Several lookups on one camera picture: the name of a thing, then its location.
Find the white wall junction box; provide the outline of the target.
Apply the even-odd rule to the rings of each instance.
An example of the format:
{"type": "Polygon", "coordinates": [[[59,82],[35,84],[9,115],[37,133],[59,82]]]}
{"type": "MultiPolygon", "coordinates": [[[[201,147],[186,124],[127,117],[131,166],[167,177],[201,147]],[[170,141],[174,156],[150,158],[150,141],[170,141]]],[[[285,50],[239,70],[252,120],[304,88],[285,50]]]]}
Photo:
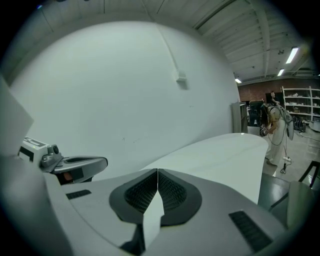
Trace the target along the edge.
{"type": "Polygon", "coordinates": [[[182,90],[188,90],[187,76],[184,71],[177,70],[176,76],[175,76],[175,81],[182,90]]]}

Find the white storage shelf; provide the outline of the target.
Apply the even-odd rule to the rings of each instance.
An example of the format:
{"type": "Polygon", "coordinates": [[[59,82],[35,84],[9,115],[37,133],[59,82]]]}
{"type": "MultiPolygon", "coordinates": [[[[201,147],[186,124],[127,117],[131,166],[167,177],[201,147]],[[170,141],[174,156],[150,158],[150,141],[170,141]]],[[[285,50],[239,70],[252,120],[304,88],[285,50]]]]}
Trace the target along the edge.
{"type": "Polygon", "coordinates": [[[320,89],[282,88],[285,109],[296,116],[302,116],[308,121],[320,118],[320,89]]]}

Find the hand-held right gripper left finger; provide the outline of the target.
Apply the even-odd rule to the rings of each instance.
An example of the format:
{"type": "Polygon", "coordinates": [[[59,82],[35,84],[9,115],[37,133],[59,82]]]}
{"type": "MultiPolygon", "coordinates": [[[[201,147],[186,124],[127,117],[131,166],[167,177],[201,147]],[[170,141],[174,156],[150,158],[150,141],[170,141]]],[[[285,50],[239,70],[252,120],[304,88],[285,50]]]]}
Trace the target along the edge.
{"type": "Polygon", "coordinates": [[[69,202],[99,236],[135,256],[145,250],[144,213],[158,190],[158,170],[63,185],[69,202]]]}

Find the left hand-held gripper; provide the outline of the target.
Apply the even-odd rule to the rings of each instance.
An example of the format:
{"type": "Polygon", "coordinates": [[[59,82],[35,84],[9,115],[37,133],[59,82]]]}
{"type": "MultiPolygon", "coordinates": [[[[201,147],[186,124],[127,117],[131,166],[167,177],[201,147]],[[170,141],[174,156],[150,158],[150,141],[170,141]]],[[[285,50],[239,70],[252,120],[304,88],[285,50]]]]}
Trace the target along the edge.
{"type": "Polygon", "coordinates": [[[73,156],[63,158],[56,144],[47,144],[39,140],[25,137],[19,149],[18,156],[45,173],[57,176],[61,183],[83,183],[105,170],[108,159],[101,156],[73,156]],[[69,172],[73,182],[64,179],[63,173],[69,172]]]}

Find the group of ceiling strip lights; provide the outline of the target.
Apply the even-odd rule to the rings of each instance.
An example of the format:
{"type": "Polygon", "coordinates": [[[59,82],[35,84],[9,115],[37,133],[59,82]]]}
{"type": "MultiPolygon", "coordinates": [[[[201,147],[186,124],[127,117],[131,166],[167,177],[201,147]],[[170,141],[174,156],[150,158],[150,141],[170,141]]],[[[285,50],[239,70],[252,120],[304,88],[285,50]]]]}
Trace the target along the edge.
{"type": "Polygon", "coordinates": [[[298,47],[262,51],[232,63],[235,82],[238,85],[272,80],[293,74],[300,54],[298,47]]]}

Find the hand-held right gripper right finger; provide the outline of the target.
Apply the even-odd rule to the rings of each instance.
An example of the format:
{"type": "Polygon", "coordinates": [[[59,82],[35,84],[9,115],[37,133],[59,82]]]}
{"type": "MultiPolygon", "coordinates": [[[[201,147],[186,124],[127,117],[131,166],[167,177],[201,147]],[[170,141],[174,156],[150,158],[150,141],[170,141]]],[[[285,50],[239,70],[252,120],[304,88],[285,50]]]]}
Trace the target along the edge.
{"type": "Polygon", "coordinates": [[[262,247],[285,232],[268,211],[233,188],[183,172],[168,173],[194,185],[202,196],[197,213],[186,223],[161,227],[147,249],[147,256],[252,256],[257,251],[242,234],[239,220],[251,219],[264,233],[262,247]]]}

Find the grey cabinet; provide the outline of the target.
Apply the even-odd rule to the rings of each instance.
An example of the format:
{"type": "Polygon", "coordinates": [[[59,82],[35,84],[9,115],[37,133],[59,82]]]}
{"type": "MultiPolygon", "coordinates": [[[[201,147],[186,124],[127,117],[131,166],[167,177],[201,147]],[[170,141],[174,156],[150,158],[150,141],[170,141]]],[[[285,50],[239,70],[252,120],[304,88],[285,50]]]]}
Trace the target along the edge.
{"type": "Polygon", "coordinates": [[[245,102],[231,104],[232,125],[234,133],[248,133],[248,115],[245,102]]]}

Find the white kidney-shaped table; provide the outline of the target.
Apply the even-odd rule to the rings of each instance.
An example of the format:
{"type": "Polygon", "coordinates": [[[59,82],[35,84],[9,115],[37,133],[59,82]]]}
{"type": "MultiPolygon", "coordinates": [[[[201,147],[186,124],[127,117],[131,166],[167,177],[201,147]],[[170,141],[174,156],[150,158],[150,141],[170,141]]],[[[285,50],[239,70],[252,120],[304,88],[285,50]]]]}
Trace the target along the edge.
{"type": "MultiPolygon", "coordinates": [[[[267,142],[247,133],[224,134],[176,150],[148,165],[226,185],[258,204],[267,142]]],[[[144,223],[147,249],[160,233],[160,202],[156,195],[144,223]]]]}

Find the grey upholstered chair black legs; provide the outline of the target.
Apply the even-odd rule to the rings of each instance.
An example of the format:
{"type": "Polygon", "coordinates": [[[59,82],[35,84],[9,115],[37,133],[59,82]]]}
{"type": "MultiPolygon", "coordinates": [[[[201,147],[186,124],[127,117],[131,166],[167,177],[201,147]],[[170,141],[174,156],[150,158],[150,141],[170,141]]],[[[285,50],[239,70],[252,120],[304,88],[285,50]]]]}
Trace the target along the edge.
{"type": "Polygon", "coordinates": [[[286,229],[304,223],[319,194],[312,189],[319,171],[320,162],[312,161],[297,181],[288,182],[262,174],[258,205],[271,213],[286,229]]]}

